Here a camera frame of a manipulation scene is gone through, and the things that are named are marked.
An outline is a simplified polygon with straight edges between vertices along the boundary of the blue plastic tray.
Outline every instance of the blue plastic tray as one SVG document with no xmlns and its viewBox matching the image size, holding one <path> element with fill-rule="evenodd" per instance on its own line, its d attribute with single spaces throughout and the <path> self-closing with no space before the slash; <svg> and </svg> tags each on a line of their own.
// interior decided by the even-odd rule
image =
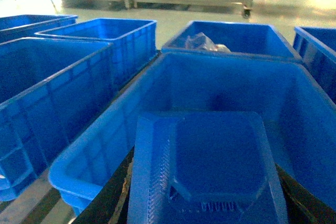
<svg viewBox="0 0 336 224">
<path fill-rule="evenodd" d="M 204 33 L 215 44 L 226 45 L 231 50 L 230 55 L 302 61 L 274 26 L 245 23 L 191 21 L 162 46 L 162 52 L 205 52 L 200 49 L 185 49 L 188 36 L 198 33 Z"/>
<path fill-rule="evenodd" d="M 172 110 L 258 113 L 275 162 L 336 209 L 336 105 L 302 65 L 248 56 L 159 56 L 56 159 L 51 184 L 85 209 L 134 146 L 139 114 Z"/>
<path fill-rule="evenodd" d="M 336 102 L 336 28 L 296 27 L 294 48 L 319 85 Z"/>
<path fill-rule="evenodd" d="M 118 64 L 116 82 L 136 73 L 156 54 L 156 21 L 100 18 L 36 33 L 39 37 L 107 41 L 113 43 Z"/>
<path fill-rule="evenodd" d="M 0 200 L 6 201 L 105 109 L 116 87 L 106 42 L 14 40 L 0 46 L 0 68 Z"/>
<path fill-rule="evenodd" d="M 18 15 L 0 18 L 0 43 L 46 29 L 74 24 L 76 15 Z"/>
<path fill-rule="evenodd" d="M 139 117 L 128 224 L 287 224 L 261 117 L 161 112 Z"/>
</svg>

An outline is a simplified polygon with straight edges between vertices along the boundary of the shiny floor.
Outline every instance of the shiny floor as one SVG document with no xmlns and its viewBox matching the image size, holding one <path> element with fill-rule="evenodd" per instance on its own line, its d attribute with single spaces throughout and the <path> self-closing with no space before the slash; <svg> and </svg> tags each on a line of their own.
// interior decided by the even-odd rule
<svg viewBox="0 0 336 224">
<path fill-rule="evenodd" d="M 116 2 L 52 1 L 0 0 L 0 17 L 18 14 L 76 14 L 79 22 L 98 17 L 155 19 L 158 21 L 158 48 L 190 20 L 272 24 L 290 43 L 295 36 L 295 26 L 336 27 L 336 0 L 254 0 L 250 19 L 242 18 L 241 6 L 218 8 L 140 4 L 138 9 L 126 10 L 122 3 Z M 70 207 L 60 200 L 42 223 L 66 223 L 71 214 Z"/>
</svg>

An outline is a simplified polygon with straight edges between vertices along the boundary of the plastic bag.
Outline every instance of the plastic bag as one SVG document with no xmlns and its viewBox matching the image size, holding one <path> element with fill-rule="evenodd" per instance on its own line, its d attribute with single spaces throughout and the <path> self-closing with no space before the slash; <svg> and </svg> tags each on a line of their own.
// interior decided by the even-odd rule
<svg viewBox="0 0 336 224">
<path fill-rule="evenodd" d="M 215 44 L 204 33 L 198 33 L 194 36 L 188 36 L 185 42 L 186 49 L 202 49 L 207 51 L 231 52 L 223 44 Z"/>
</svg>

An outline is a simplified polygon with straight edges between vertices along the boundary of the dark surface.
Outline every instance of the dark surface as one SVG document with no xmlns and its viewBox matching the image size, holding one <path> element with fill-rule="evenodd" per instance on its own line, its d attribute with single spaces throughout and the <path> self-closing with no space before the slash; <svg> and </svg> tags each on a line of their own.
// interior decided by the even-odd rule
<svg viewBox="0 0 336 224">
<path fill-rule="evenodd" d="M 122 192 L 124 178 L 129 164 L 132 162 L 134 148 L 120 164 L 111 179 L 92 203 L 77 217 L 73 224 L 96 223 L 107 224 L 112 217 Z M 333 224 L 336 223 L 336 213 L 314 197 L 296 180 L 290 177 L 277 165 L 282 190 L 286 199 L 289 223 L 291 224 Z M 118 224 L 127 223 L 129 194 L 122 208 Z"/>
<path fill-rule="evenodd" d="M 134 148 L 122 161 L 120 166 L 114 172 L 110 180 L 106 183 L 97 197 L 91 204 L 76 218 L 72 224 L 80 223 L 108 223 L 112 217 L 115 207 L 119 201 L 122 192 L 124 178 L 127 174 L 129 164 L 132 162 L 134 155 Z M 122 212 L 119 218 L 119 224 L 126 223 L 127 210 L 128 210 L 127 197 Z"/>
</svg>

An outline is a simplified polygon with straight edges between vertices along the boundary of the crate rim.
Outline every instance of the crate rim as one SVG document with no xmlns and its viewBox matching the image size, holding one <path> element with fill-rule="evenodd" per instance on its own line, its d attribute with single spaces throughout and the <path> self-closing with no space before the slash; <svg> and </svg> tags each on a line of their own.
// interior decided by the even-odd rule
<svg viewBox="0 0 336 224">
<path fill-rule="evenodd" d="M 82 25 L 82 24 L 87 24 L 89 22 L 93 22 L 93 21 L 96 21 L 96 20 L 100 20 L 100 19 L 113 19 L 113 20 L 138 20 L 138 21 L 147 21 L 149 22 L 148 24 L 146 25 L 143 25 L 141 27 L 138 27 L 137 29 L 133 30 L 133 31 L 130 31 L 128 33 L 125 33 L 117 38 L 111 38 L 111 39 L 101 39 L 101 38 L 93 38 L 93 37 L 78 37 L 78 36 L 68 36 L 68 35 L 55 35 L 55 34 L 44 34 L 44 33 L 48 33 L 50 31 L 54 31 L 54 30 L 57 30 L 57 29 L 62 29 L 62 28 L 68 28 L 68 27 L 71 27 L 71 26 L 75 26 L 75 25 Z M 56 38 L 56 39 L 70 39 L 70 40 L 85 40 L 85 41 L 104 41 L 104 42 L 107 42 L 107 41 L 115 41 L 115 40 L 118 40 L 118 39 L 121 39 L 121 38 L 124 38 L 132 33 L 134 33 L 135 31 L 139 31 L 143 28 L 146 28 L 148 26 L 151 26 L 153 24 L 156 24 L 157 21 L 156 20 L 152 20 L 152 19 L 129 19 L 129 18 L 95 18 L 95 19 L 91 19 L 91 20 L 88 20 L 88 21 L 85 21 L 85 22 L 81 22 L 81 23 L 76 23 L 76 24 L 71 24 L 71 25 L 67 25 L 67 26 L 62 26 L 62 27 L 58 27 L 58 28 L 52 28 L 52 29 L 48 29 L 48 30 L 44 30 L 44 31 L 39 31 L 37 33 L 35 33 L 35 35 L 37 36 L 43 36 L 43 37 L 49 37 L 49 38 Z"/>
<path fill-rule="evenodd" d="M 0 44 L 0 46 L 5 46 L 7 43 L 16 43 L 18 41 L 21 41 L 21 40 L 41 40 L 41 41 L 44 41 L 44 40 L 49 40 L 49 41 L 66 41 L 66 42 L 85 42 L 85 43 L 92 43 L 91 41 L 85 41 L 85 40 L 64 40 L 64 39 L 51 39 L 51 38 L 35 38 L 35 37 L 25 37 L 25 38 L 20 38 L 20 39 L 14 39 L 14 40 L 10 40 L 10 41 L 7 41 L 5 43 L 2 43 Z M 80 60 L 70 64 L 69 66 L 59 70 L 58 72 L 52 74 L 51 76 L 48 76 L 47 78 L 45 78 L 44 80 L 36 83 L 35 85 L 25 89 L 24 91 L 20 92 L 19 94 L 7 99 L 6 101 L 0 103 L 0 111 L 5 109 L 6 107 L 8 107 L 9 105 L 11 105 L 12 103 L 16 102 L 17 100 L 20 100 L 22 97 L 24 97 L 25 95 L 33 92 L 34 90 L 36 90 L 37 88 L 40 88 L 42 87 L 43 85 L 49 83 L 52 79 L 54 79 L 55 77 L 69 71 L 70 69 L 72 69 L 73 67 L 81 64 L 82 62 L 90 59 L 91 57 L 93 57 L 94 55 L 96 55 L 97 53 L 100 53 L 102 51 L 105 51 L 106 49 L 110 48 L 110 47 L 113 47 L 113 44 L 112 43 L 108 43 L 108 42 L 104 42 L 104 41 L 98 41 L 98 43 L 101 43 L 102 45 L 105 44 L 106 46 L 100 48 L 99 50 L 81 58 Z"/>
<path fill-rule="evenodd" d="M 325 27 L 308 27 L 308 26 L 296 26 L 294 27 L 295 32 L 302 36 L 304 39 L 309 41 L 310 43 L 314 44 L 314 46 L 318 47 L 330 60 L 336 63 L 336 50 L 328 47 L 325 43 L 320 41 L 318 38 L 314 37 L 309 32 L 305 31 L 304 29 L 323 29 L 323 30 L 335 30 L 336 28 L 325 28 Z"/>
<path fill-rule="evenodd" d="M 57 20 L 67 20 L 67 19 L 76 19 L 78 18 L 78 15 L 65 15 L 65 14 L 60 14 L 60 15 L 41 15 L 41 14 L 21 14 L 21 15 L 15 15 L 15 16 L 7 16 L 7 17 L 1 17 L 1 18 L 10 18 L 10 17 L 20 17 L 20 16 L 55 16 L 55 19 L 51 19 L 51 20 L 47 20 L 47 21 L 42 21 L 42 22 L 37 22 L 37 23 L 33 23 L 33 24 L 28 24 L 28 25 L 22 25 L 22 26 L 16 26 L 16 27 L 11 27 L 11 28 L 6 28 L 6 29 L 2 29 L 0 30 L 0 32 L 17 32 L 17 31 L 21 31 L 25 28 L 29 28 L 29 27 L 39 27 L 39 26 L 43 26 L 49 22 L 54 22 Z"/>
</svg>

